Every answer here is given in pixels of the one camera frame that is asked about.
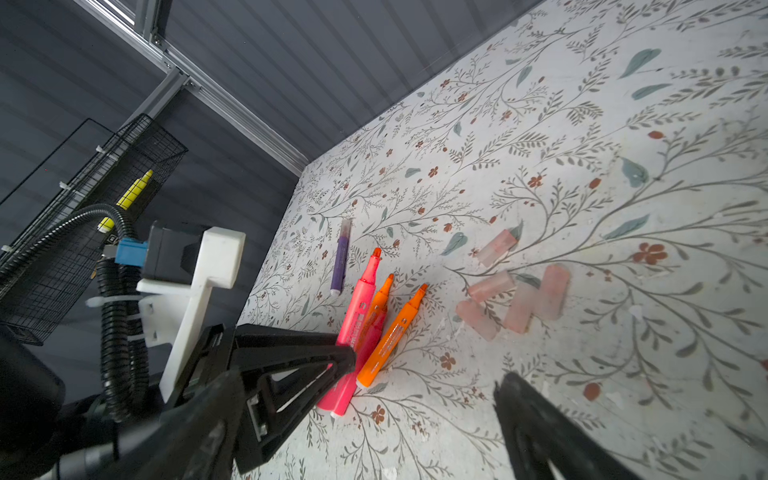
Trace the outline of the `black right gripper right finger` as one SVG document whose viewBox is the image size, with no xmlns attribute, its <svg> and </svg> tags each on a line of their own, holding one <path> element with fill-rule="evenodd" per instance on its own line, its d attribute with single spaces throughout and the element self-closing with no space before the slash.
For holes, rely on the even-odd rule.
<svg viewBox="0 0 768 480">
<path fill-rule="evenodd" d="M 495 384 L 494 409 L 517 479 L 636 479 L 515 372 Z"/>
</svg>

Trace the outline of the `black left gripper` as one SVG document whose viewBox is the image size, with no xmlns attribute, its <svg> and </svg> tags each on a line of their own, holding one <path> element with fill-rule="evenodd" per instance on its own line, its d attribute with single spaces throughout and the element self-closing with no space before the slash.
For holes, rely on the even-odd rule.
<svg viewBox="0 0 768 480">
<path fill-rule="evenodd" d="M 118 424 L 87 402 L 65 405 L 61 379 L 1 331 L 1 476 L 115 479 L 113 465 L 184 405 Z"/>
</svg>

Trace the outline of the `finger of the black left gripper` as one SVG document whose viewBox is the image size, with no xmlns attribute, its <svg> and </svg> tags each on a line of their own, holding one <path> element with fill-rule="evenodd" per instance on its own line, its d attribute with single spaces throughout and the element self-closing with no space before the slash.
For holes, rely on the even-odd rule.
<svg viewBox="0 0 768 480">
<path fill-rule="evenodd" d="M 338 345 L 330 333 L 237 327 L 230 366 L 241 373 L 245 390 L 234 448 L 238 471 L 269 462 L 356 360 L 354 349 Z"/>
</svg>

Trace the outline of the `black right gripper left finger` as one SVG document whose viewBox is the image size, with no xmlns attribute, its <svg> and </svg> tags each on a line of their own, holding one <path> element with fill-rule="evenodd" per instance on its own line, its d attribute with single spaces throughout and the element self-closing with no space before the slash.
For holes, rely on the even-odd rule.
<svg viewBox="0 0 768 480">
<path fill-rule="evenodd" d="M 245 405 L 237 370 L 219 375 L 113 465 L 115 479 L 229 479 Z"/>
</svg>

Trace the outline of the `purple highlighter pen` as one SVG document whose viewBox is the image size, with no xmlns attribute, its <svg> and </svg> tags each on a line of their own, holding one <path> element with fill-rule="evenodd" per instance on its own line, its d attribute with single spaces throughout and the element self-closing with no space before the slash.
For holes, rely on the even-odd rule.
<svg viewBox="0 0 768 480">
<path fill-rule="evenodd" d="M 352 219 L 343 219 L 340 227 L 339 238 L 337 241 L 337 249 L 330 285 L 330 294 L 334 297 L 339 296 L 343 290 L 351 228 Z"/>
</svg>

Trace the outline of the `translucent pink pen cap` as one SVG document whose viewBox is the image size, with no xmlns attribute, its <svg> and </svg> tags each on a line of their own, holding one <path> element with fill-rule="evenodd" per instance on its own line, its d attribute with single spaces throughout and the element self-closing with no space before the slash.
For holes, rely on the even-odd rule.
<svg viewBox="0 0 768 480">
<path fill-rule="evenodd" d="M 491 267 L 517 243 L 518 238 L 509 229 L 504 229 L 477 253 L 476 259 L 483 266 Z"/>
</svg>

